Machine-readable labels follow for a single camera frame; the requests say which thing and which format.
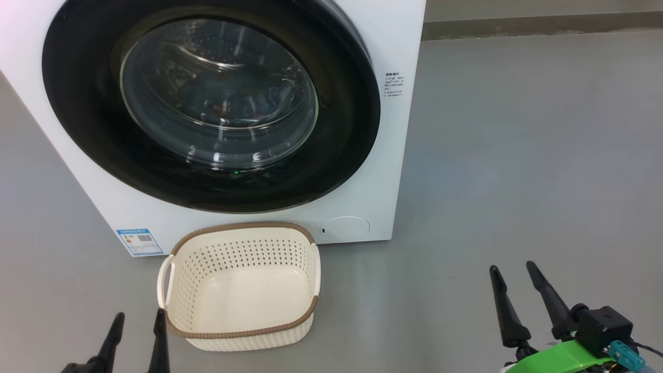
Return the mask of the white front-load washing machine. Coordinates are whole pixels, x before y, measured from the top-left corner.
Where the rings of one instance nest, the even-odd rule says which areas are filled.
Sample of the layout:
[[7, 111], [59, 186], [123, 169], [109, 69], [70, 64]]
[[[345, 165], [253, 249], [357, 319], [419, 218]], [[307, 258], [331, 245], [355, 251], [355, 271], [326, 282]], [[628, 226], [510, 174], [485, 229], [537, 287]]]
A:
[[345, 12], [371, 57], [381, 94], [378, 135], [362, 166], [338, 188], [304, 205], [255, 214], [190, 209], [159, 200], [116, 179], [81, 151], [59, 124], [42, 73], [49, 25], [66, 1], [0, 0], [0, 71], [118, 239], [119, 229], [149, 229], [168, 255], [180, 238], [199, 229], [289, 222], [307, 229], [315, 242], [329, 244], [333, 242], [321, 237], [320, 227], [343, 216], [369, 222], [363, 241], [391, 239], [426, 0], [327, 0]]

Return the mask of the cream perforated laundry basket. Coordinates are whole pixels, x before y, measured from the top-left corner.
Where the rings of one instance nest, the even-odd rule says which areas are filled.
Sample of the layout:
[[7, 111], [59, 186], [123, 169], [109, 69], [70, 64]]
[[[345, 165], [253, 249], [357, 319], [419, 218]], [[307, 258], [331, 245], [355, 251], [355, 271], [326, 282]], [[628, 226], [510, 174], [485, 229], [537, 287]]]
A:
[[320, 288], [320, 253], [307, 229], [240, 223], [180, 239], [159, 269], [157, 302], [166, 326], [198, 349], [274, 349], [305, 338]]

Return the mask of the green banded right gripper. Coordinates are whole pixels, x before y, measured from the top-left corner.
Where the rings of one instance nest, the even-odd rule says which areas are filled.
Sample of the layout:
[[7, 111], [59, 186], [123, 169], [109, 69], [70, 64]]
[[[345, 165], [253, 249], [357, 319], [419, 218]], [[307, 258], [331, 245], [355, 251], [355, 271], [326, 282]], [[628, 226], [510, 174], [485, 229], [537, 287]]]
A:
[[607, 356], [597, 358], [577, 341], [570, 341], [573, 339], [573, 333], [577, 331], [577, 324], [570, 318], [570, 309], [535, 262], [526, 262], [526, 268], [535, 290], [544, 301], [552, 323], [553, 337], [566, 342], [546, 350], [536, 350], [529, 345], [531, 334], [512, 306], [499, 268], [497, 265], [491, 265], [489, 275], [502, 345], [516, 349], [516, 362], [507, 363], [501, 373], [608, 373], [616, 366], [612, 358], [622, 347], [622, 342], [614, 341], [608, 344], [603, 349]]

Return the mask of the dark round glass washer door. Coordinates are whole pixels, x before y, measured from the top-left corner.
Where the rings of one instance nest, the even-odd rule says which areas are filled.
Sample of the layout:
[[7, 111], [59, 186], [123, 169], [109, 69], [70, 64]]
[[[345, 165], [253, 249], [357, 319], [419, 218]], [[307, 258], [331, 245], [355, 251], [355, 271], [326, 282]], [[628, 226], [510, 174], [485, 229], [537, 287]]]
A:
[[[143, 132], [123, 101], [121, 63], [140, 37], [185, 19], [248, 26], [303, 63], [319, 111], [300, 149], [265, 167], [213, 168]], [[317, 200], [357, 172], [380, 126], [367, 47], [327, 0], [67, 0], [49, 25], [41, 66], [50, 106], [83, 153], [128, 186], [190, 209], [255, 214]]]

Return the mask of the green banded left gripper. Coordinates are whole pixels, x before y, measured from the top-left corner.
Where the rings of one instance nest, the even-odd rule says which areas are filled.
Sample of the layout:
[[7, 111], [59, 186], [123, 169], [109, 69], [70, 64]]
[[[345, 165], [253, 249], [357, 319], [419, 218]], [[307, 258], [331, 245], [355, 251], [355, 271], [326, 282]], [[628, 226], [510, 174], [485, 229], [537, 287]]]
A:
[[[61, 373], [113, 373], [114, 357], [122, 339], [124, 324], [125, 314], [118, 312], [98, 355], [90, 358], [87, 363], [68, 363]], [[157, 311], [153, 333], [155, 341], [147, 373], [170, 373], [166, 312], [163, 308]]]

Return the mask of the blue energy label sticker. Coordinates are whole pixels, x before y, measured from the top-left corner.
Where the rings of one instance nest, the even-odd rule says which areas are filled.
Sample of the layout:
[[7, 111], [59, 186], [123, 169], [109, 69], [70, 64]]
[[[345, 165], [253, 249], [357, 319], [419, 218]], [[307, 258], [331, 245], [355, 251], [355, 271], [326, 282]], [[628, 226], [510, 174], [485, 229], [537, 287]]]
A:
[[116, 233], [132, 257], [164, 255], [149, 229], [119, 229]]

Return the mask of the round white filter cover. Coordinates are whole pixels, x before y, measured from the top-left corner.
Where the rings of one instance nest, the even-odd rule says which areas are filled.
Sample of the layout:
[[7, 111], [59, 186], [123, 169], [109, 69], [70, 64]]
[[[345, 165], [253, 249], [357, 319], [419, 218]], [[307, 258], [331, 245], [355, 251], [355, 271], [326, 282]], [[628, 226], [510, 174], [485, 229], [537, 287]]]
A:
[[367, 220], [355, 216], [332, 218], [320, 227], [321, 237], [333, 243], [363, 241], [371, 226]]

